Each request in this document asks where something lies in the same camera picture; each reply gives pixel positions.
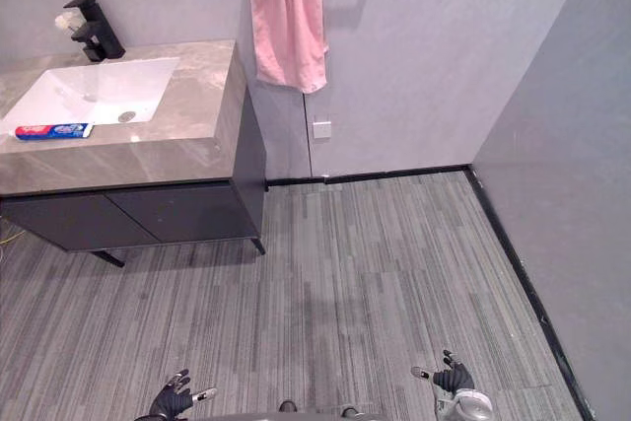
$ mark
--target gray wall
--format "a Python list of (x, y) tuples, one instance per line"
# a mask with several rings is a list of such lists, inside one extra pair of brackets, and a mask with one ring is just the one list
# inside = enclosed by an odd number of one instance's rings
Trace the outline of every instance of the gray wall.
[(631, 0), (568, 0), (474, 161), (599, 420), (631, 397)]
[(315, 175), (471, 163), (565, 0), (324, 0)]
[[(73, 51), (67, 0), (0, 0), (0, 66)], [(303, 98), (254, 80), (248, 0), (100, 0), (125, 45), (237, 37), (268, 177), (310, 174)], [(325, 0), (329, 85), (307, 97), (315, 175), (469, 163), (564, 0)]]

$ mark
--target gray marble countertop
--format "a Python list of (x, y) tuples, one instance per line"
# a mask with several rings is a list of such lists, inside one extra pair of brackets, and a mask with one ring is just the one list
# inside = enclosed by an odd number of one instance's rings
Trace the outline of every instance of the gray marble countertop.
[[(0, 195), (231, 176), (246, 87), (235, 42), (132, 47), (107, 62), (163, 57), (179, 64), (148, 122), (98, 125), (76, 140), (1, 135)], [(45, 70), (86, 64), (77, 53), (13, 65), (0, 75), (0, 116)]]

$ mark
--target sink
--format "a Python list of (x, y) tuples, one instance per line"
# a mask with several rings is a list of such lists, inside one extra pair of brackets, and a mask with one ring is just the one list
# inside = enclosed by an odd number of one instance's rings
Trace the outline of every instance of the sink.
[(49, 69), (5, 115), (0, 131), (20, 125), (147, 122), (179, 58)]

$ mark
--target yellow cable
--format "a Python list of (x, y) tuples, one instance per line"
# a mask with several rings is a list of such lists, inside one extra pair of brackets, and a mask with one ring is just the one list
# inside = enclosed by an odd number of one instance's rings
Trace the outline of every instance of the yellow cable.
[(8, 244), (10, 241), (18, 238), (24, 232), (26, 232), (26, 231), (21, 231), (18, 234), (16, 234), (15, 236), (11, 236), (9, 239), (5, 239), (4, 241), (0, 241), (0, 246), (3, 246), (4, 244)]

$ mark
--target electrical outlet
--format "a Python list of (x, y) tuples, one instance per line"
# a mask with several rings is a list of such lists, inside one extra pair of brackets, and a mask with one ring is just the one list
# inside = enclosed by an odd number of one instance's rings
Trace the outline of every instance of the electrical outlet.
[(314, 138), (331, 138), (331, 122), (314, 122)]

